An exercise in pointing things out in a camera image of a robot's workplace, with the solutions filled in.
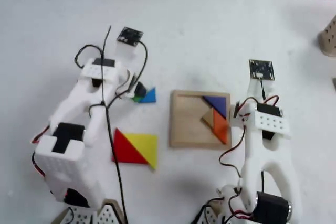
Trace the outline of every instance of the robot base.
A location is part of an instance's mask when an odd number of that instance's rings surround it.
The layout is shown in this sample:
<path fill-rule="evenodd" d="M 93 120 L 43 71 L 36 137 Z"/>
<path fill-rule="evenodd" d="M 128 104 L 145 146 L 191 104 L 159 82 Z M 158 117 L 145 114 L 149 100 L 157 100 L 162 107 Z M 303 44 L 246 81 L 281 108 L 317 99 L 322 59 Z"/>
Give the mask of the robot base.
<path fill-rule="evenodd" d="M 118 203 L 112 199 L 105 199 L 102 207 L 98 211 L 81 207 L 71 208 L 74 211 L 73 220 L 72 211 L 65 209 L 51 224 L 124 224 L 122 211 Z"/>

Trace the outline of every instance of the orange tangram piece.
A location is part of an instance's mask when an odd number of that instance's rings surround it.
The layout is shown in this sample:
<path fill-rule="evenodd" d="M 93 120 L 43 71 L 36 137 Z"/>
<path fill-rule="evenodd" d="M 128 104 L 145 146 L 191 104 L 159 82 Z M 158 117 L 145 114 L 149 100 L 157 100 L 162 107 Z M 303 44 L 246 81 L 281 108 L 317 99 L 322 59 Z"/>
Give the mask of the orange tangram piece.
<path fill-rule="evenodd" d="M 217 110 L 214 110 L 214 128 L 213 132 L 218 137 L 218 139 L 223 143 L 227 143 L 227 130 L 228 123 L 225 118 L 219 114 Z"/>

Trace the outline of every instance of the circuit board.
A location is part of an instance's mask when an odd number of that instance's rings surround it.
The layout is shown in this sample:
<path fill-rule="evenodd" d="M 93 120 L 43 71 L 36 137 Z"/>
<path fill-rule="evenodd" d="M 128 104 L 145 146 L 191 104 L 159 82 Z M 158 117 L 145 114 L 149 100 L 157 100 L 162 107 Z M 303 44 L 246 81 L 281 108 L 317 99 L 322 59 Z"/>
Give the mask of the circuit board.
<path fill-rule="evenodd" d="M 129 27 L 124 27 L 119 37 L 117 38 L 117 41 L 136 47 L 142 35 L 143 32 L 141 31 L 137 31 Z"/>
<path fill-rule="evenodd" d="M 251 79 L 263 79 L 274 81 L 272 61 L 250 60 Z"/>

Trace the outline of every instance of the blue triangle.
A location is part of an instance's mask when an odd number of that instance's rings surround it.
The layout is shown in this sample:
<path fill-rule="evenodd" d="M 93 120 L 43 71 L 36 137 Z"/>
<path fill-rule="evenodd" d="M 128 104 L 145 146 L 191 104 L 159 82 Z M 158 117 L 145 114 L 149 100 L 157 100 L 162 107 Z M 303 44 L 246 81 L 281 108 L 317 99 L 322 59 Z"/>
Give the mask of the blue triangle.
<path fill-rule="evenodd" d="M 226 98 L 203 96 L 203 99 L 226 119 Z"/>
<path fill-rule="evenodd" d="M 139 103 L 151 103 L 156 102 L 155 88 L 147 92 L 146 96 L 139 101 Z"/>

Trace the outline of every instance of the yellow triangle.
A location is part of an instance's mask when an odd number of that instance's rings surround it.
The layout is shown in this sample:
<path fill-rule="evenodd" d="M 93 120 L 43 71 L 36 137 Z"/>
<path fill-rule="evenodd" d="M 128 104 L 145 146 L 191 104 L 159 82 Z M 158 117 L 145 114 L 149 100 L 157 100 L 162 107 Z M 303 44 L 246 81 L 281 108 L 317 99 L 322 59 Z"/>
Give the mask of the yellow triangle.
<path fill-rule="evenodd" d="M 140 152 L 140 154 L 147 160 L 148 164 L 156 169 L 158 164 L 157 157 L 157 139 L 158 136 L 152 134 L 136 134 L 128 133 L 124 136 L 130 141 L 130 143 Z"/>
<path fill-rule="evenodd" d="M 202 116 L 202 120 L 210 127 L 214 128 L 214 108 L 211 108 Z"/>

